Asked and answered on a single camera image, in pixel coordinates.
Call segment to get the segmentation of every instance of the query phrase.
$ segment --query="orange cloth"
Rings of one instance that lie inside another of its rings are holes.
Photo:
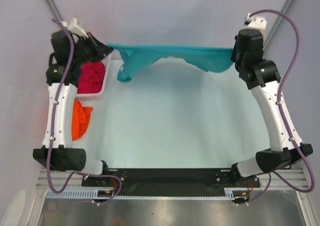
[[[78,100],[74,101],[72,112],[72,140],[81,138],[88,129],[93,107],[83,107]]]

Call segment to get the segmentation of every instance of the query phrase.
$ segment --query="plastic container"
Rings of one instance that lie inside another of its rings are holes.
[[[102,60],[103,64],[105,65],[105,75],[104,75],[101,91],[99,91],[98,93],[83,93],[83,94],[77,93],[75,95],[76,100],[95,100],[95,99],[101,99],[103,97],[105,88],[106,88],[111,56],[112,54],[110,53],[104,60]]]

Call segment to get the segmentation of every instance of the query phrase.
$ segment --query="turquoise towel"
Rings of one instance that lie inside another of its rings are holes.
[[[189,46],[127,46],[108,44],[120,52],[123,67],[117,79],[128,82],[138,71],[161,58],[182,58],[205,72],[223,72],[230,68],[232,48],[207,48]]]

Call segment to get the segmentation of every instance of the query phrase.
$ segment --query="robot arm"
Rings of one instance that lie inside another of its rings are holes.
[[[70,41],[64,31],[52,34],[51,44],[54,53],[49,58],[49,68],[46,72],[46,82],[49,90],[49,111],[46,134],[41,149],[33,150],[33,157],[41,165],[46,167],[48,148],[50,146],[52,130],[52,114],[54,103],[57,104],[54,117],[54,140],[51,153],[51,169],[57,171],[85,171],[92,174],[101,174],[103,163],[87,157],[86,151],[81,148],[73,148],[72,141],[72,116],[73,105],[77,93],[81,66],[87,62],[99,62],[103,60],[113,48],[100,43],[91,33],[86,33],[80,26],[80,18],[73,18],[68,24],[62,25],[72,34],[74,53],[72,63],[67,72],[64,84],[61,87],[57,100],[55,100],[57,88],[65,72],[70,54]]]
[[[265,18],[250,19],[248,16],[245,24],[247,28],[240,30],[236,36],[231,60],[235,62],[239,77],[246,82],[261,109],[268,130],[270,149],[257,152],[254,157],[234,164],[231,170],[235,180],[272,172],[301,160],[281,118],[278,103],[281,103],[294,139],[304,155],[308,156],[313,152],[312,146],[303,144],[295,130],[283,95],[281,101],[277,101],[281,78],[276,64],[263,59],[263,32],[267,25]]]

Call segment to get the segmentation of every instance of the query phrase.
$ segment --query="table surface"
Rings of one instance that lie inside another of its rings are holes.
[[[161,59],[122,83],[112,60],[86,134],[74,142],[109,168],[210,168],[269,148],[261,111],[232,66],[207,73]]]

